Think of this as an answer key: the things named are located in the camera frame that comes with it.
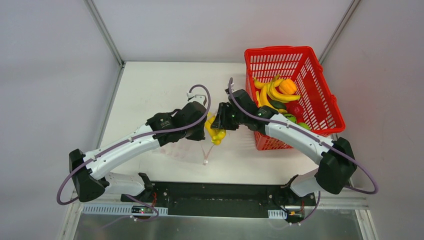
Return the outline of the yellow banana bunch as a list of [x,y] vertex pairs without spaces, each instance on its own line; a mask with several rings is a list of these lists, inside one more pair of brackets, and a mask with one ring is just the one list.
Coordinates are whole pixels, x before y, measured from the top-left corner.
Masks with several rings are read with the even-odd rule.
[[206,122],[204,123],[204,128],[208,132],[211,142],[218,146],[222,143],[222,140],[226,137],[226,130],[224,129],[214,129],[212,128],[212,123],[214,122],[216,116],[212,115],[210,112],[207,114]]
[[283,94],[279,91],[279,84],[283,79],[280,75],[276,75],[270,82],[261,82],[256,77],[253,77],[253,84],[256,88],[256,100],[259,107],[270,107],[277,110],[279,113],[288,113],[286,104],[298,101],[301,99],[300,95],[296,93],[293,95]]

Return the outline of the clear zip top bag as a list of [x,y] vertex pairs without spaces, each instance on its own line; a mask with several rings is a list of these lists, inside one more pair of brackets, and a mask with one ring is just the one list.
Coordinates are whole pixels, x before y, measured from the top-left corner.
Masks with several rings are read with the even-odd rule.
[[211,137],[207,134],[205,140],[194,141],[183,138],[178,142],[168,143],[155,150],[161,156],[173,161],[207,165],[212,159],[212,152],[218,149],[222,144],[214,144]]

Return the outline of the red plastic basket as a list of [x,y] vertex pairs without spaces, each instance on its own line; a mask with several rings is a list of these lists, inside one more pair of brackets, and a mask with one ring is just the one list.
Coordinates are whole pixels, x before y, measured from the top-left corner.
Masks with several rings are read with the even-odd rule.
[[258,105],[253,77],[268,83],[276,75],[291,79],[297,86],[298,103],[304,113],[296,117],[311,131],[328,137],[345,130],[346,124],[323,75],[323,68],[309,46],[267,46],[249,48],[244,52],[246,65],[245,90]]

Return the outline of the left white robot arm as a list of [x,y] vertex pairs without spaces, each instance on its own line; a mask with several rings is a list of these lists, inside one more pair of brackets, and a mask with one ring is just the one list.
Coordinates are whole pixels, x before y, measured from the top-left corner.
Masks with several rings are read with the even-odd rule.
[[140,175],[113,173],[126,161],[181,139],[202,141],[208,109],[198,101],[182,109],[159,112],[132,133],[103,148],[69,153],[70,179],[80,202],[90,202],[104,193],[130,195],[140,202],[152,198],[153,189]]

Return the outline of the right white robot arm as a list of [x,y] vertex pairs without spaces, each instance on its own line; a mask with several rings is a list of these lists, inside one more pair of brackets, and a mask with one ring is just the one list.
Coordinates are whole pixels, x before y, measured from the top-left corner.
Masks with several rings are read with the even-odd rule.
[[219,104],[211,129],[235,131],[240,125],[288,144],[317,164],[317,169],[296,175],[285,185],[283,196],[290,205],[316,191],[339,194],[357,169],[351,162],[354,154],[348,140],[331,140],[290,121],[269,106],[258,107],[243,89],[233,92],[228,102]]

